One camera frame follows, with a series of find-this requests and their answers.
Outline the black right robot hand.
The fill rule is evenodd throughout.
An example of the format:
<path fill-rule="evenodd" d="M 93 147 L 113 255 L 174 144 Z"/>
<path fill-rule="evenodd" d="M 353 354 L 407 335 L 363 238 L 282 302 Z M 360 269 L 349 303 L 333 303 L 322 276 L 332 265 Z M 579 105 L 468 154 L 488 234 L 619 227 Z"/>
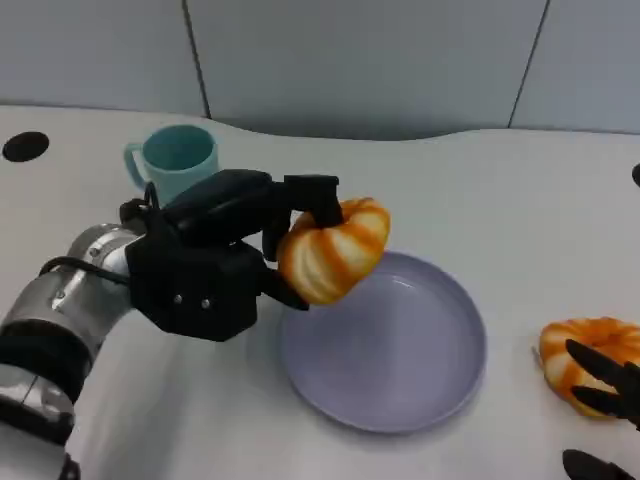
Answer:
<path fill-rule="evenodd" d="M 565 346 L 572 359 L 587 373 L 616 390 L 610 393 L 592 387 L 573 386 L 572 395 L 597 412 L 629 421 L 639 430 L 639 367 L 630 361 L 620 365 L 575 340 L 567 340 Z M 565 473 L 573 480 L 633 479 L 617 464 L 581 450 L 564 450 L 562 463 Z"/>

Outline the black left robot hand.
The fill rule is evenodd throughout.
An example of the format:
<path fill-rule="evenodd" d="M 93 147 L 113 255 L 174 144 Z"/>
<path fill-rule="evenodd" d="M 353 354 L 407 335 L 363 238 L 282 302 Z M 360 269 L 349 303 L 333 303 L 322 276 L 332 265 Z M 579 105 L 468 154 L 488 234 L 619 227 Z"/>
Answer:
<path fill-rule="evenodd" d="M 296 287 L 271 268 L 291 230 L 293 212 L 320 227 L 341 223 L 339 180 L 223 170 L 178 195 L 159 213 L 158 233 L 171 253 L 176 308 L 182 314 L 250 315 L 265 294 L 296 310 L 309 307 Z"/>

